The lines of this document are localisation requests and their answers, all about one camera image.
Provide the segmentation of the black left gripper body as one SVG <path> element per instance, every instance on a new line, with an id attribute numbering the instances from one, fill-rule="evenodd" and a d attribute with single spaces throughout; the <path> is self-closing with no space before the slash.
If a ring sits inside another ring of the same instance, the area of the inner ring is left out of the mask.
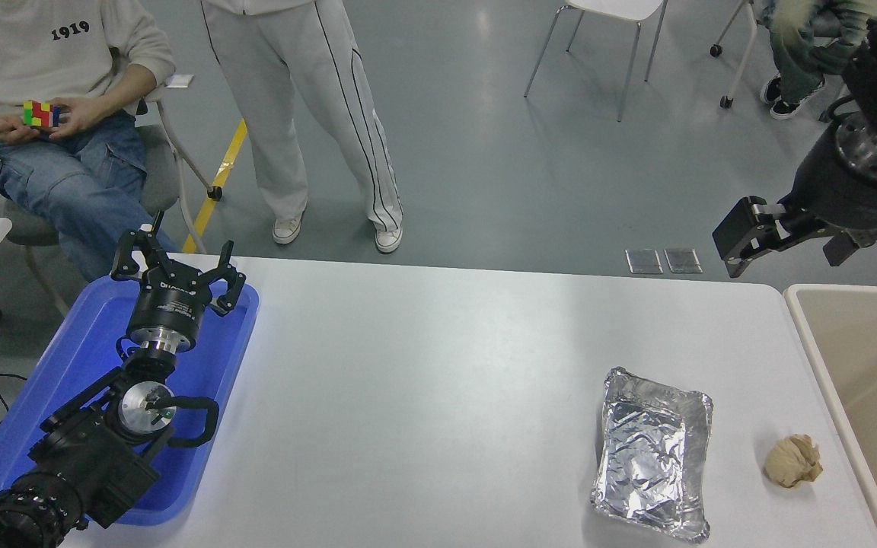
<path id="1" fill-rule="evenodd" d="M 206 308 L 213 301 L 212 281 L 195 274 L 144 274 L 126 325 L 131 340 L 196 340 Z"/>

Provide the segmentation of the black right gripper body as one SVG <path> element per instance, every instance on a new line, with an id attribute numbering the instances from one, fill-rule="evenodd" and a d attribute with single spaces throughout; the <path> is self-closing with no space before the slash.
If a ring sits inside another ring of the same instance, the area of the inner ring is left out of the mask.
<path id="1" fill-rule="evenodd" d="M 877 136 L 822 136 L 780 199 L 794 237 L 877 241 Z"/>

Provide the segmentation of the seated person's left hand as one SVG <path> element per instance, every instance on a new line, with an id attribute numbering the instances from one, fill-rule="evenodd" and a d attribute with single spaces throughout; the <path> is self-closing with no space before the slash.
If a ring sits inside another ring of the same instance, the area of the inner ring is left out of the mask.
<path id="1" fill-rule="evenodd" d="M 65 114 L 60 123 L 49 132 L 49 138 L 60 140 L 86 132 L 110 114 L 105 97 L 57 97 L 51 100 Z"/>

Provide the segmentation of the seated person's right hand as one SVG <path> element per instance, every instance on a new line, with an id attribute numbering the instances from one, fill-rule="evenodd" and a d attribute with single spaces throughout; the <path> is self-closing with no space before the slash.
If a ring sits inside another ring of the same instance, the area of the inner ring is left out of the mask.
<path id="1" fill-rule="evenodd" d="M 0 116 L 0 142 L 6 145 L 27 145 L 41 135 L 39 129 L 28 127 L 18 116 Z"/>

